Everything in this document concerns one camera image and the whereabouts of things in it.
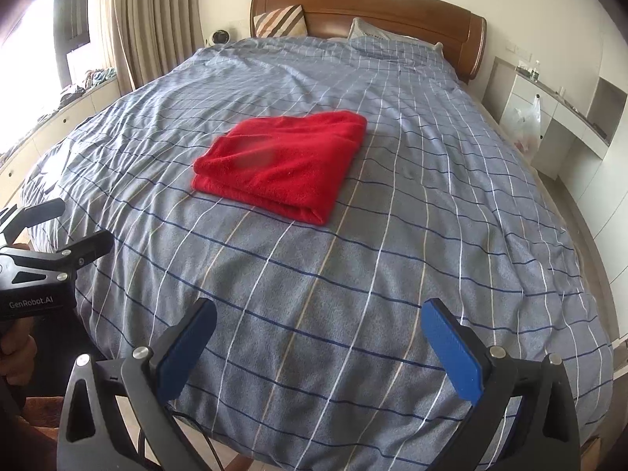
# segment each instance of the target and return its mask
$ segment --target bedsheet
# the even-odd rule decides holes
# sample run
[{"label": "bedsheet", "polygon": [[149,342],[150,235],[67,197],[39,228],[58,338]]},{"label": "bedsheet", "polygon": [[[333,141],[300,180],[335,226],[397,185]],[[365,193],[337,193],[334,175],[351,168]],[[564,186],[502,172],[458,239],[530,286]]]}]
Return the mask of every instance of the bedsheet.
[{"label": "bedsheet", "polygon": [[[194,159],[237,122],[339,109],[368,126],[327,226],[191,190]],[[201,49],[53,147],[22,196],[67,203],[31,230],[38,249],[115,235],[77,280],[78,314],[106,355],[154,341],[199,296],[216,302],[218,328],[177,408],[276,466],[432,461],[469,408],[420,331],[432,297],[513,357],[560,354],[582,440],[608,408],[611,349],[569,234],[423,46],[307,37]]]}]

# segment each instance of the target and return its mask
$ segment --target screw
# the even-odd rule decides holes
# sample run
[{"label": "screw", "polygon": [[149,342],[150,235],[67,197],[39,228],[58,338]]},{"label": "screw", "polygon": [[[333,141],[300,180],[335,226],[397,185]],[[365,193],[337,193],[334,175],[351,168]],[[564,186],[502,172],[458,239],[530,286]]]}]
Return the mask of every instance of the screw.
[{"label": "screw", "polygon": [[148,347],[138,347],[135,351],[133,351],[133,357],[136,359],[143,359],[148,356],[149,352]]},{"label": "screw", "polygon": [[552,363],[553,365],[560,365],[560,363],[562,363],[563,360],[558,354],[556,354],[555,352],[552,352],[549,355],[549,362]]},{"label": "screw", "polygon": [[89,363],[89,354],[81,354],[79,357],[77,357],[78,366],[84,367],[85,365],[87,365],[87,363]]},{"label": "screw", "polygon": [[506,357],[506,351],[503,347],[500,347],[499,345],[493,345],[493,347],[489,349],[489,352],[491,353],[491,356],[495,359],[501,359]]}]

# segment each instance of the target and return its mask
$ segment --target windowsill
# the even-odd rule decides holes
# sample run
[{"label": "windowsill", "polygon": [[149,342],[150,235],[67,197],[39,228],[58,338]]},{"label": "windowsill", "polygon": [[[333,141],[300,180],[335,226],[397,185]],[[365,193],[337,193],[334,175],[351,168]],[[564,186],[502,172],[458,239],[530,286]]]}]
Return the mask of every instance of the windowsill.
[{"label": "windowsill", "polygon": [[11,156],[14,153],[18,152],[18,150],[21,149],[21,147],[24,145],[24,143],[26,143],[26,141],[29,138],[31,138],[33,136],[33,134],[35,134],[50,119],[59,116],[59,114],[64,113],[65,111],[69,110],[75,104],[77,104],[78,102],[82,101],[85,97],[90,96],[95,90],[98,90],[98,89],[102,88],[103,86],[106,86],[107,84],[112,83],[115,80],[117,80],[117,76],[113,76],[112,78],[109,78],[108,80],[103,81],[102,83],[99,83],[96,86],[93,86],[93,87],[89,88],[88,90],[86,90],[86,92],[84,94],[82,94],[80,97],[77,97],[76,99],[74,99],[68,105],[65,105],[63,108],[57,109],[57,110],[53,111],[52,113],[49,113],[48,117],[46,117],[41,122],[38,122],[35,125],[35,127],[33,127],[28,133],[26,133],[24,136],[22,136],[20,138],[20,140],[18,140],[17,143],[15,143],[14,146],[12,146],[5,153],[0,154],[0,170],[10,160]]}]

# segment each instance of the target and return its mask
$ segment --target human hand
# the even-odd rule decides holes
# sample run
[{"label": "human hand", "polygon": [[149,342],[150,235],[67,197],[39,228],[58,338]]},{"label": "human hand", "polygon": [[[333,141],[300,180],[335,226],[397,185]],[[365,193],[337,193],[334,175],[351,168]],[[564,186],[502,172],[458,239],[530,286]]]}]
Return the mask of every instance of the human hand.
[{"label": "human hand", "polygon": [[37,344],[30,335],[33,318],[17,319],[0,338],[0,376],[11,385],[25,385],[35,369]]}]

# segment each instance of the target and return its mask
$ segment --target wooden headboard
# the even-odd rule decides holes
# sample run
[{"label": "wooden headboard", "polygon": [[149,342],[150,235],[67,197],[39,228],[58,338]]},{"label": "wooden headboard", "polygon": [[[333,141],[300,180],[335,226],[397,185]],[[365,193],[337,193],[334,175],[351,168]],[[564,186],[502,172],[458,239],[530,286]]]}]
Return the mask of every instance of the wooden headboard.
[{"label": "wooden headboard", "polygon": [[445,58],[465,83],[480,68],[486,19],[440,0],[252,0],[250,36],[255,37],[254,16],[297,4],[310,36],[347,37],[353,18],[362,17],[389,32],[442,42]]}]

